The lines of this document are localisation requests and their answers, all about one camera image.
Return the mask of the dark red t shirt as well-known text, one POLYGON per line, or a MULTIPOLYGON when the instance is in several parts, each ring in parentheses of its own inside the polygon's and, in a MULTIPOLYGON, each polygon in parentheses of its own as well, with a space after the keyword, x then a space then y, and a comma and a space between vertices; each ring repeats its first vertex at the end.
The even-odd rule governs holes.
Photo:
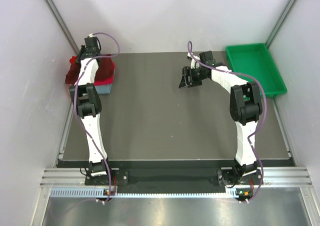
MULTIPOLYGON (((111 76, 112 74, 112 59, 102 58, 100 61, 99 68, 96 72, 95 81, 101 81, 111 76)), ((70 64, 68 73, 65 76, 65 83, 67 85, 74 85, 79 77, 81 65, 79 63, 70 64)))

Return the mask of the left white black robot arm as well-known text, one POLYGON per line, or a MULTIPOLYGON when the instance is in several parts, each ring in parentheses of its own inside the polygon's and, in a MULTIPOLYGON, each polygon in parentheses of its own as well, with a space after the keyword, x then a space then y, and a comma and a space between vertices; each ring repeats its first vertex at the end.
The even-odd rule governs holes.
POLYGON ((110 186, 114 177, 108 165, 108 154, 100 128, 102 103, 94 85, 101 59, 100 41, 94 34, 90 34, 84 39, 84 45, 76 57, 79 75, 75 84, 69 88, 75 119, 85 133, 89 151, 85 184, 92 186, 110 186))

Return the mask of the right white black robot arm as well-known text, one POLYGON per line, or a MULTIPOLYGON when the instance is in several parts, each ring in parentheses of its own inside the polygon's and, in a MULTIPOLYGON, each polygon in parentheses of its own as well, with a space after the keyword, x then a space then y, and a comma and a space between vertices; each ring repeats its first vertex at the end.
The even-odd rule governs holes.
POLYGON ((199 56, 188 53, 187 59, 190 65, 182 68, 179 88, 201 86, 203 80, 210 79, 229 93, 229 113, 236 125, 237 151, 232 171, 221 174, 219 180, 228 188, 245 184, 258 172, 253 133, 263 112, 260 87, 255 81, 240 78, 223 63, 217 63, 211 51, 199 56))

